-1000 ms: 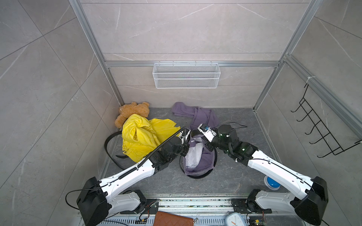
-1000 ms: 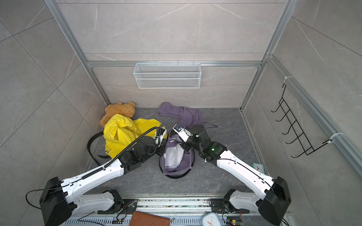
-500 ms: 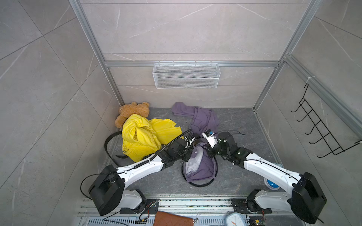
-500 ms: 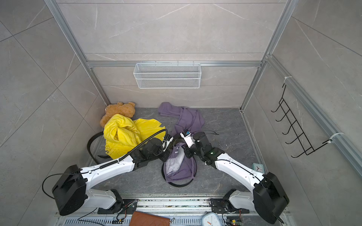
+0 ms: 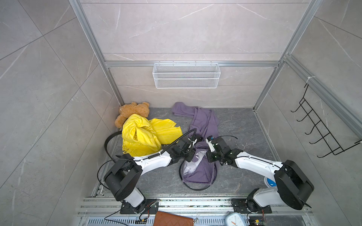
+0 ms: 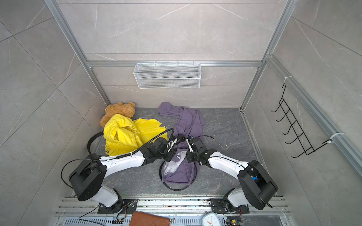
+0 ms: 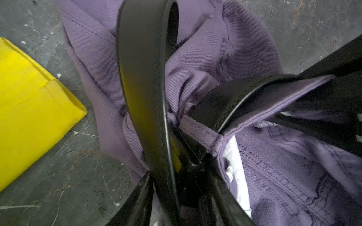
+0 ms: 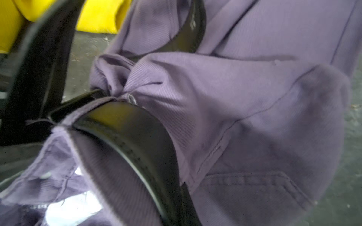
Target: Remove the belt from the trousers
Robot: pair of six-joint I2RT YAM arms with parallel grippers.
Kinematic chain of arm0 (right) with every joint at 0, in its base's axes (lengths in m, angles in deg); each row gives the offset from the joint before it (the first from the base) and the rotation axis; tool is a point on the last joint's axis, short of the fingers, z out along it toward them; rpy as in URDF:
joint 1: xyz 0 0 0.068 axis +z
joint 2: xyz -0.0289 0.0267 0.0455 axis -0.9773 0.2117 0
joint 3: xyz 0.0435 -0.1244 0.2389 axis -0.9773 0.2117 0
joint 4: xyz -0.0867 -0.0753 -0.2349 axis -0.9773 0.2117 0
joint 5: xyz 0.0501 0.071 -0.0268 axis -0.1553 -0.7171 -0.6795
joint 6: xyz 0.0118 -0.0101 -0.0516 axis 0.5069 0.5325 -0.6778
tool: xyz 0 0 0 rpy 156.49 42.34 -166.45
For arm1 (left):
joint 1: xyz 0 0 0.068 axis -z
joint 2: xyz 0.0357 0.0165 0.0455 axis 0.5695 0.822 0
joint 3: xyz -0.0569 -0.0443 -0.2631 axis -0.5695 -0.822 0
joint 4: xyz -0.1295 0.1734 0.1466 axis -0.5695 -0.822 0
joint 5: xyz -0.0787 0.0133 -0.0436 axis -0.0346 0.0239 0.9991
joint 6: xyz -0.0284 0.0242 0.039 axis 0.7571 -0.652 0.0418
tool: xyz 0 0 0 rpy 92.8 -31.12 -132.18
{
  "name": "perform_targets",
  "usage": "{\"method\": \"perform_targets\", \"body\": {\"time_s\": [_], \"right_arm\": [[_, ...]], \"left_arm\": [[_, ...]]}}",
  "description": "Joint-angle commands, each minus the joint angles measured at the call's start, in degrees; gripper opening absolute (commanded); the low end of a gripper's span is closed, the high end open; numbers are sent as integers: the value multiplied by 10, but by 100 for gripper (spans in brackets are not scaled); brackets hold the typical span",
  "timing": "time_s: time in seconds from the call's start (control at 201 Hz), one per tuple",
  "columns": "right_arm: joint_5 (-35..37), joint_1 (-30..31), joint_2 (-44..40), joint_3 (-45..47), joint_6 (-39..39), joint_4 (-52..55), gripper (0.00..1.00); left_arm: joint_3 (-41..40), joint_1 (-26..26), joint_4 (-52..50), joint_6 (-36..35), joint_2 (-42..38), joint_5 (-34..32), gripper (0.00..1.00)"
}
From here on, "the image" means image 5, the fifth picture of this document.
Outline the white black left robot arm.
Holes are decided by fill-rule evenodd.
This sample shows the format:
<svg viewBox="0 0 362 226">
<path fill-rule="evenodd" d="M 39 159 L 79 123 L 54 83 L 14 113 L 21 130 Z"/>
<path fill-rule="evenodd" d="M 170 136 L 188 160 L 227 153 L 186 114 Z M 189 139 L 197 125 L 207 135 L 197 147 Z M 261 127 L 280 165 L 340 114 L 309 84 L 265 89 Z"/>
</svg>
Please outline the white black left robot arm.
<svg viewBox="0 0 362 226">
<path fill-rule="evenodd" d="M 115 199 L 128 206 L 134 213 L 142 214 L 152 206 L 143 193 L 136 187 L 140 177 L 158 168 L 173 165 L 180 160 L 191 162 L 196 149 L 195 144 L 203 137 L 192 129 L 177 138 L 165 149 L 141 157 L 130 154 L 111 158 L 114 165 L 105 173 L 103 180 L 97 176 L 99 183 L 108 189 Z"/>
</svg>

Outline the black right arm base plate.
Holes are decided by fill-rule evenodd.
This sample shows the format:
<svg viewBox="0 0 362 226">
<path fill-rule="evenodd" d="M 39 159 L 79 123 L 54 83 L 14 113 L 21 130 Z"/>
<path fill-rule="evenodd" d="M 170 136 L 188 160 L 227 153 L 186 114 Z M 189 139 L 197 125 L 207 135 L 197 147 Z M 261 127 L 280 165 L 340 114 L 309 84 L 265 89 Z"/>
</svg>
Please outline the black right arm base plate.
<svg viewBox="0 0 362 226">
<path fill-rule="evenodd" d="M 241 214 L 247 213 L 258 213 L 258 214 L 270 214 L 272 213 L 271 207 L 259 207 L 257 204 L 252 201 L 248 201 L 247 199 L 231 199 L 231 205 L 233 207 L 234 212 L 238 212 Z"/>
</svg>

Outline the purple jacket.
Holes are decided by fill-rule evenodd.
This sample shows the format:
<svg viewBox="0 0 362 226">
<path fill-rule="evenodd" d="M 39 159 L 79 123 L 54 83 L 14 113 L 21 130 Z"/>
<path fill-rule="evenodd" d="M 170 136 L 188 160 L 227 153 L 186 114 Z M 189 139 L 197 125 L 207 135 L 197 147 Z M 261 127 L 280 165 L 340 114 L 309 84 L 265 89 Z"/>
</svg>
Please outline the purple jacket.
<svg viewBox="0 0 362 226">
<path fill-rule="evenodd" d="M 212 109 L 196 106 L 187 106 L 183 102 L 177 102 L 172 107 L 172 113 L 176 116 L 192 118 L 189 129 L 196 129 L 196 134 L 203 139 L 195 144 L 195 155 L 191 162 L 185 162 L 182 166 L 182 181 L 184 183 L 199 183 L 211 185 L 217 176 L 217 164 L 207 160 L 206 153 L 209 146 L 206 138 L 218 137 L 219 119 Z"/>
</svg>

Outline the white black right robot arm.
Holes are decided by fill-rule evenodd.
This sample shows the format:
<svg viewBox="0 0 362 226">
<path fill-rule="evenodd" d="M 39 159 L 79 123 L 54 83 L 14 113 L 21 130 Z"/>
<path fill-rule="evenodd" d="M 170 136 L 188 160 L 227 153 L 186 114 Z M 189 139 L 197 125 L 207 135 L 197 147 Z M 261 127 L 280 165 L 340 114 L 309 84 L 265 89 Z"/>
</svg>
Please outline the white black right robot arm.
<svg viewBox="0 0 362 226">
<path fill-rule="evenodd" d="M 246 169 L 271 179 L 276 186 L 256 188 L 246 199 L 250 212 L 258 212 L 270 205 L 285 204 L 294 210 L 301 210 L 312 192 L 314 185 L 291 160 L 276 162 L 251 155 L 240 149 L 231 149 L 222 137 L 206 138 L 209 151 L 206 156 L 210 163 L 219 161 L 221 165 Z"/>
</svg>

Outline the yellow trousers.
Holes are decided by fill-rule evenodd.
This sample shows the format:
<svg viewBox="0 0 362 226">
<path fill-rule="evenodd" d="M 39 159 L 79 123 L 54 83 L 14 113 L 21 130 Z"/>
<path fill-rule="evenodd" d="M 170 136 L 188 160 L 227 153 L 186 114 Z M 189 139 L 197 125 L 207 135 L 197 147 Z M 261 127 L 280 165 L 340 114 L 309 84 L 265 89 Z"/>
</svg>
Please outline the yellow trousers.
<svg viewBox="0 0 362 226">
<path fill-rule="evenodd" d="M 133 114 L 123 124 L 122 151 L 132 157 L 157 153 L 183 135 L 181 127 L 170 119 L 152 119 Z"/>
</svg>

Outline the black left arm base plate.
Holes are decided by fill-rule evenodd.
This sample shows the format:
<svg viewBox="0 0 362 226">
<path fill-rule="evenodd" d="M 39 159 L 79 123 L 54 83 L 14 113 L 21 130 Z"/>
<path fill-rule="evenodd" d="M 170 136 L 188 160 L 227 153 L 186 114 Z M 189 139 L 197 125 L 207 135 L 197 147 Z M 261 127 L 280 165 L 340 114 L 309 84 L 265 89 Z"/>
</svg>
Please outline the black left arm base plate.
<svg viewBox="0 0 362 226">
<path fill-rule="evenodd" d="M 133 207 L 128 202 L 122 201 L 120 214 L 156 214 L 159 202 L 159 199 L 145 199 L 138 207 Z"/>
</svg>

